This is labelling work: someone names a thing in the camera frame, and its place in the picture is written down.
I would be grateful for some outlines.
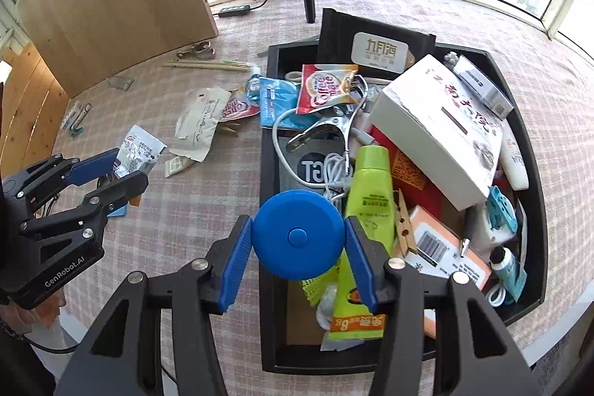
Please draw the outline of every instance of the black package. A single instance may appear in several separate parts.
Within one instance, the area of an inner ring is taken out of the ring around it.
[[[324,9],[316,63],[359,65],[359,74],[396,79],[427,54],[435,35]]]

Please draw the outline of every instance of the checkered cloth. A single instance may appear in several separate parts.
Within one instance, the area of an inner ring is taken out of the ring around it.
[[[459,0],[316,0],[317,23],[307,24],[302,0],[270,0],[246,17],[218,19],[213,40],[218,59],[258,63],[271,44],[320,32],[322,8],[369,17],[437,35],[448,42],[489,51],[518,103],[530,136],[546,204],[548,284],[545,303],[510,327],[524,347],[567,311],[594,276],[594,69],[558,41],[505,14]],[[121,73],[135,78],[128,92],[106,81],[78,99],[93,105],[84,132],[60,132],[55,153],[86,158],[118,147],[133,124],[166,144],[194,88],[241,85],[244,74],[163,68],[172,53]],[[105,229],[105,257],[66,286],[67,309],[90,326],[132,270],[149,276],[176,271],[226,237],[237,216],[258,208],[260,129],[257,117],[243,120],[239,138],[217,134],[203,163],[168,179],[165,152],[149,176],[140,207],[112,218]],[[56,209],[76,206],[93,189],[70,187]],[[212,317],[215,343],[230,394],[359,395],[372,374],[290,376],[265,373],[260,361],[258,265],[250,257],[238,299],[223,317]],[[163,361],[173,370],[171,317],[163,315]],[[431,394],[432,361],[423,365],[420,394]]]

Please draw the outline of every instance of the yellow-green squeeze tube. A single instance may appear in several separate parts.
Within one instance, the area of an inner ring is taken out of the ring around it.
[[[345,216],[350,215],[356,215],[367,236],[381,242],[390,253],[394,243],[395,207],[387,148],[378,145],[359,148],[345,210]],[[384,315],[372,315],[361,303],[343,251],[329,339],[382,337],[384,324]]]

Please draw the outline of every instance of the metal screw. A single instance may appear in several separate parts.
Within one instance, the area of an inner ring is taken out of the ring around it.
[[[452,279],[454,280],[454,282],[457,282],[460,285],[464,285],[470,282],[470,277],[468,277],[468,274],[460,271],[454,272],[454,275],[452,275]]]
[[[203,271],[209,266],[209,262],[206,259],[194,259],[192,261],[192,269],[195,271]]]
[[[128,275],[128,282],[130,282],[130,284],[137,284],[142,279],[144,279],[144,274],[139,271],[130,272]]]
[[[399,271],[406,266],[406,262],[399,257],[392,257],[391,259],[388,259],[388,266],[391,269]]]

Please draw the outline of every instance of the blue disc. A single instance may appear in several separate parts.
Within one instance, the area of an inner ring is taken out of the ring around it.
[[[322,195],[281,192],[254,218],[252,244],[262,265],[288,280],[306,280],[331,268],[345,247],[345,224]]]

